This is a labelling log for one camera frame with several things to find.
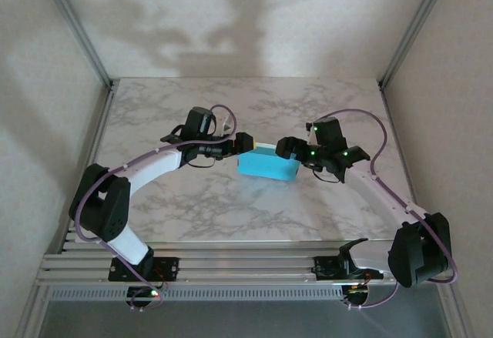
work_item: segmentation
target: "blue box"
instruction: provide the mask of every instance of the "blue box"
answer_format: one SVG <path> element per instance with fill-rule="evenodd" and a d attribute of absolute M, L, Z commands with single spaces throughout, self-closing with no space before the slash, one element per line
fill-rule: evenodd
<path fill-rule="evenodd" d="M 279 180 L 295 180 L 300 162 L 276 155 L 276 146 L 257 143 L 253 151 L 238 156 L 238 173 Z"/>

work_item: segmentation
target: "purple cable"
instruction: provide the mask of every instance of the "purple cable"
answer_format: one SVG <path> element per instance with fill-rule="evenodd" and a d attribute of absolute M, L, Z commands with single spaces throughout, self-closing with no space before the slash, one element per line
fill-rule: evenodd
<path fill-rule="evenodd" d="M 342 113 L 342 112 L 361 112 L 361 113 L 364 113 L 365 115 L 368 115 L 373 120 L 375 120 L 378 123 L 378 125 L 381 127 L 382 132 L 384 134 L 384 141 L 382 142 L 382 145 L 380 146 L 380 148 L 377 151 L 377 153 L 375 154 L 375 156 L 370 161 L 370 171 L 371 171 L 371 174 L 372 175 L 375 175 L 377 177 L 376 178 L 376 182 L 397 203 L 399 203 L 399 205 L 401 205 L 403 208 L 406 208 L 407 207 L 407 203 L 404 200 L 402 200 L 402 198 L 399 197 L 392 189 L 390 189 L 388 187 L 388 185 L 385 184 L 385 182 L 382 179 L 380 179 L 380 177 L 378 177 L 377 171 L 375 170 L 375 162 L 377 161 L 377 158 L 384 151 L 384 148 L 387 145 L 387 130 L 385 129 L 385 125 L 383 124 L 383 122 L 375 114 L 373 114 L 373 113 L 371 113 L 369 111 L 365 111 L 364 109 L 340 109 L 338 111 L 331 112 L 331 113 L 329 113 L 329 114 L 327 114 L 325 116 L 322 116 L 322 118 L 323 117 L 330 117 L 330 116 L 333 116 L 333 115 L 336 115 L 336 114 Z M 440 250 L 444 253 L 445 257 L 447 257 L 448 262 L 451 264 L 451 268 L 452 268 L 453 274 L 452 274 L 452 276 L 450 278 L 448 278 L 448 279 L 429 279 L 429 281 L 430 282 L 433 282 L 433 283 L 440 283 L 440 284 L 451 284 L 451 283 L 455 282 L 457 280 L 457 278 L 458 278 L 458 268 L 457 268 L 457 264 L 455 263 L 455 260 L 452 257 L 451 253 L 449 252 L 449 250 L 447 249 L 447 247 L 445 246 L 445 244 L 443 244 L 443 242 L 440 240 L 440 238 L 438 238 L 437 233 L 434 232 L 434 230 L 424 221 L 423 218 L 421 218 L 421 216 L 419 216 L 414 210 L 409 211 L 409 213 L 417 221 L 419 221 L 420 224 L 426 229 L 426 231 L 430 234 L 431 238 L 433 238 L 433 240 L 437 243 L 437 245 L 440 248 Z"/>
<path fill-rule="evenodd" d="M 231 111 L 231 109 L 225 105 L 213 105 L 210 110 L 213 111 L 214 109 L 217 109 L 217 108 L 221 108 L 221 109 L 225 109 L 226 111 L 228 111 L 228 113 L 231 115 L 231 118 L 233 119 L 233 131 L 226 137 L 222 138 L 222 139 L 219 139 L 219 140 L 215 140 L 215 141 L 207 141 L 207 140 L 190 140 L 188 142 L 180 142 L 180 143 L 176 143 L 176 144 L 171 144 L 171 145 L 167 145 L 167 146 L 162 146 L 162 147 L 159 147 L 158 149 L 153 149 L 152 151 L 149 151 L 147 153 L 144 153 L 143 155 L 137 157 L 136 159 L 133 159 L 131 161 L 129 161 L 128 163 L 126 163 L 125 165 L 122 165 L 122 166 L 119 166 L 117 167 L 116 169 L 113 169 L 113 170 L 110 170 L 108 171 L 105 175 L 103 175 L 101 178 L 99 178 L 99 180 L 97 180 L 90 188 L 89 190 L 87 191 L 87 193 L 82 197 L 79 205 L 77 206 L 77 210 L 75 211 L 75 216 L 74 216 L 74 222 L 75 222 L 75 231 L 77 232 L 77 235 L 79 236 L 80 239 L 82 239 L 83 241 L 85 242 L 98 242 L 100 241 L 101 245 L 106 248 L 108 251 L 110 251 L 111 253 L 113 253 L 117 259 L 119 259 L 123 265 L 126 266 L 126 268 L 128 270 L 130 270 L 130 272 L 138 279 L 140 280 L 142 283 L 146 284 L 149 288 L 151 288 L 152 290 L 156 291 L 158 293 L 158 296 L 159 296 L 159 303 L 155 306 L 150 306 L 150 307 L 146 307 L 145 309 L 144 308 L 140 308 L 140 311 L 144 311 L 144 310 L 151 310 L 153 308 L 156 308 L 156 307 L 159 307 L 164 299 L 164 295 L 162 294 L 162 292 L 160 290 L 158 290 L 153 284 L 151 284 L 150 282 L 148 282 L 147 280 L 145 280 L 138 272 L 136 272 L 133 267 L 130 265 L 130 263 L 124 259 L 122 256 L 120 256 L 108 243 L 104 242 L 103 240 L 101 240 L 99 237 L 95 236 L 95 237 L 92 237 L 92 238 L 88 238 L 87 236 L 85 236 L 83 233 L 82 233 L 82 229 L 81 229 L 81 226 L 80 226 L 80 216 L 82 215 L 82 209 L 84 208 L 84 205 L 86 204 L 87 200 L 89 199 L 89 197 L 99 188 L 99 186 L 106 180 L 108 179 L 111 175 L 114 175 L 118 172 L 121 172 L 121 171 L 124 171 L 125 169 L 128 169 L 129 167 L 132 167 L 134 165 L 137 165 L 138 163 L 141 163 L 142 161 L 148 159 L 149 157 L 152 157 L 154 155 L 158 155 L 160 154 L 161 152 L 164 152 L 164 151 L 167 151 L 169 149 L 175 149 L 177 147 L 180 147 L 180 146 L 186 146 L 186 145 L 189 145 L 189 144 L 219 144 L 219 143 L 223 143 L 225 142 L 226 140 L 230 139 L 231 137 L 234 136 L 235 132 L 236 132 L 236 126 L 237 126 L 237 121 L 236 121 L 236 116 L 234 115 L 233 111 Z M 135 299 L 136 295 L 141 293 L 142 292 L 142 289 L 138 290 L 132 297 L 132 299 L 130 300 L 130 306 L 131 306 L 131 309 L 133 310 L 134 309 L 134 305 L 133 305 L 133 300 Z"/>

